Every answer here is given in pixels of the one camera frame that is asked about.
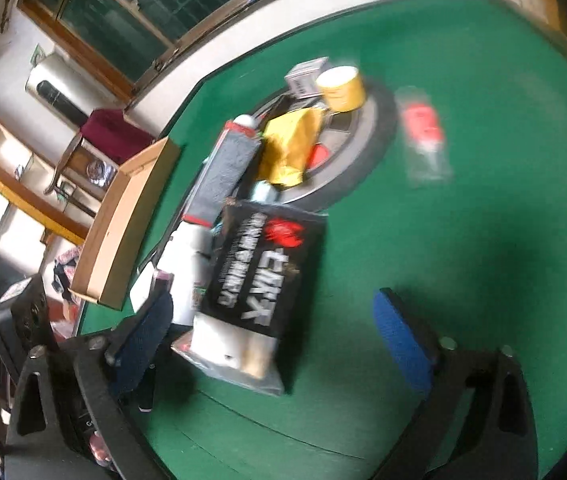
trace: clear plastic bag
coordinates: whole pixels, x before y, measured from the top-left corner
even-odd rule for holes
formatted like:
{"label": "clear plastic bag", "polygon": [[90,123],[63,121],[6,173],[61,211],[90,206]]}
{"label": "clear plastic bag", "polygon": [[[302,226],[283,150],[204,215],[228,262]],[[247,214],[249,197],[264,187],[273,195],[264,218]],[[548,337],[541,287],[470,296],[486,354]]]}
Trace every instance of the clear plastic bag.
{"label": "clear plastic bag", "polygon": [[258,394],[281,396],[285,392],[284,384],[274,362],[270,362],[268,371],[262,378],[254,377],[241,371],[241,369],[216,364],[204,359],[201,355],[191,350],[192,341],[193,331],[187,332],[173,342],[172,349],[185,358],[186,361],[190,362],[190,364],[199,368],[208,377],[247,388]]}
{"label": "clear plastic bag", "polygon": [[416,185],[452,176],[445,134],[428,95],[415,88],[397,91],[403,123],[406,169]]}

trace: wooden window frame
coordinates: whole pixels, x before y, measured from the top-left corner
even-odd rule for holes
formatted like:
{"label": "wooden window frame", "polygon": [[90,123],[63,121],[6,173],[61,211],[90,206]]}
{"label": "wooden window frame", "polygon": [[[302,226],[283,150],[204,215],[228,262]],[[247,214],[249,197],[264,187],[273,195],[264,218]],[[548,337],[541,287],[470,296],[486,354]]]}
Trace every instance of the wooden window frame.
{"label": "wooden window frame", "polygon": [[130,81],[104,56],[81,40],[70,27],[62,22],[61,15],[68,4],[68,0],[58,0],[55,9],[48,9],[37,0],[18,0],[17,7],[118,99],[128,102],[135,99],[135,96],[139,95],[153,81],[167,63],[175,60],[187,47],[196,43],[219,24],[240,11],[249,0],[227,2],[197,23],[176,42],[169,40],[134,4],[127,0],[115,1],[166,45],[166,52],[153,65],[149,66],[148,70],[136,82]]}

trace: white label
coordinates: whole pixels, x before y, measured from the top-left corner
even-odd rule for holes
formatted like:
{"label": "white label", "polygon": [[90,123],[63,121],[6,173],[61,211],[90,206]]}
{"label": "white label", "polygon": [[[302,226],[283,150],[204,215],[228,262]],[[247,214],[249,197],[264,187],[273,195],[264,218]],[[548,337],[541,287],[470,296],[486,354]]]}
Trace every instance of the white label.
{"label": "white label", "polygon": [[14,285],[11,285],[10,288],[1,297],[0,303],[3,303],[4,301],[12,300],[12,298],[21,294],[26,289],[26,287],[28,286],[31,280],[32,278],[27,278],[22,282],[17,282]]}

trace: open cardboard box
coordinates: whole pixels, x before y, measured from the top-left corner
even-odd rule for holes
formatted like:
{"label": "open cardboard box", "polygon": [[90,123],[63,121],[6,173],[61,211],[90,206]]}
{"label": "open cardboard box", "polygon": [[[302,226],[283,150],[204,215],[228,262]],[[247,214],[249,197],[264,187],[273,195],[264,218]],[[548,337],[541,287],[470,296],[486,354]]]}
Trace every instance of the open cardboard box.
{"label": "open cardboard box", "polygon": [[148,223],[178,156],[177,145],[164,139],[121,165],[86,238],[71,292],[123,308]]}

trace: small white box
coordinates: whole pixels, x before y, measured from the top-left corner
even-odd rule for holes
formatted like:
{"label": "small white box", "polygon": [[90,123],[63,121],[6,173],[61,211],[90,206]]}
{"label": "small white box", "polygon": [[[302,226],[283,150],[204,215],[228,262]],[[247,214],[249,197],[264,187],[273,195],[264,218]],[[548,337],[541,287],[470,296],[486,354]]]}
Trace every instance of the small white box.
{"label": "small white box", "polygon": [[292,67],[285,80],[297,99],[315,97],[321,95],[321,90],[316,84],[319,74],[330,68],[332,66],[327,57],[304,61]]}

